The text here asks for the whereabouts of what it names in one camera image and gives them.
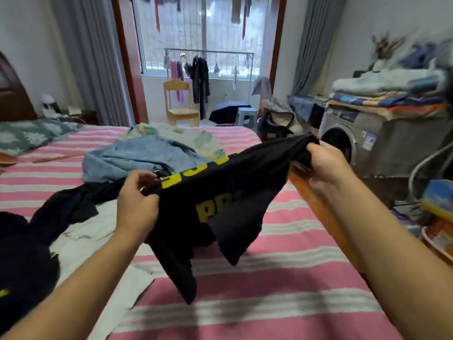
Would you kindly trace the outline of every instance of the person's left hand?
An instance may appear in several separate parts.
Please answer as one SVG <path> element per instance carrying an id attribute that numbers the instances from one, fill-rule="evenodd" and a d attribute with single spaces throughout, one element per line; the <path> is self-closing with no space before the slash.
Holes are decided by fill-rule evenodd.
<path id="1" fill-rule="evenodd" d="M 145 197 L 140 188 L 156 179 L 156 174 L 147 170 L 129 173 L 118 196 L 115 234 L 133 236 L 138 244 L 148 237 L 159 214 L 159 196 L 150 194 Z"/>

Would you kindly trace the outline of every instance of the bed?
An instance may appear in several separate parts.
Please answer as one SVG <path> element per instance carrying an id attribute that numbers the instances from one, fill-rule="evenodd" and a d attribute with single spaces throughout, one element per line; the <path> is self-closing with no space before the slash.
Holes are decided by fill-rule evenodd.
<path id="1" fill-rule="evenodd" d="M 204 130 L 227 154 L 260 143 L 243 127 Z M 87 126 L 23 155 L 0 175 L 0 211 L 30 219 L 53 193 L 83 183 L 84 153 L 126 131 Z M 81 156 L 32 163 L 65 155 Z M 135 256 L 132 265 L 151 272 L 154 281 L 110 339 L 401 339 L 290 182 L 269 205 L 262 232 L 236 267 L 215 243 L 197 249 L 192 264 L 197 297 L 186 305 L 156 257 Z"/>

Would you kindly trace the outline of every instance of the white wall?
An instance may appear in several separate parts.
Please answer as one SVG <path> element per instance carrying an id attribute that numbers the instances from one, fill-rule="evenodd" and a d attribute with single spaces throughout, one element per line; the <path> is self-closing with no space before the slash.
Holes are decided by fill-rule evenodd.
<path id="1" fill-rule="evenodd" d="M 274 97 L 286 102 L 293 89 L 308 0 L 287 0 L 275 74 Z"/>
<path id="2" fill-rule="evenodd" d="M 146 100 L 146 108 L 148 110 L 148 118 L 150 122 L 166 123 L 167 115 L 165 114 L 165 96 L 163 83 L 167 81 L 167 77 L 163 76 L 148 76 L 142 75 L 144 96 Z M 239 80 L 236 85 L 236 90 L 233 91 L 233 81 L 224 79 L 209 79 L 209 89 L 211 95 L 208 97 L 207 118 L 217 104 L 225 102 L 225 93 L 227 100 L 237 100 L 247 102 L 249 81 Z M 260 105 L 260 97 L 250 97 L 250 105 L 258 109 Z M 199 104 L 194 104 L 196 109 L 199 109 Z"/>
<path id="3" fill-rule="evenodd" d="M 41 94 L 63 107 L 83 107 L 55 26 L 49 0 L 0 0 L 0 51 L 38 111 Z"/>
<path id="4" fill-rule="evenodd" d="M 354 70 L 366 70 L 373 62 L 372 34 L 390 31 L 394 38 L 417 31 L 424 37 L 438 36 L 453 28 L 452 12 L 453 0 L 347 0 L 325 93 L 336 79 L 352 77 Z"/>

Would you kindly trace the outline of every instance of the forearm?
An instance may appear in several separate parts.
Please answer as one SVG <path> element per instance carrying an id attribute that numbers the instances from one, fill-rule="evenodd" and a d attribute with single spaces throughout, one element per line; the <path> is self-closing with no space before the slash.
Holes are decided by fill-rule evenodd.
<path id="1" fill-rule="evenodd" d="M 113 235 L 2 340 L 86 339 L 139 245 Z"/>
<path id="2" fill-rule="evenodd" d="M 453 334 L 453 271 L 356 177 L 327 195 L 383 309 L 408 339 Z"/>

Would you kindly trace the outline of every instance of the wooden headboard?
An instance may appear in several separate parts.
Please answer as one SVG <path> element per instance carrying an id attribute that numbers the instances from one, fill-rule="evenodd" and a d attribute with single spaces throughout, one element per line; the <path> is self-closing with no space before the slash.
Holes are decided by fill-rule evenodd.
<path id="1" fill-rule="evenodd" d="M 0 52 L 0 121 L 35 119 L 37 115 L 24 86 Z"/>

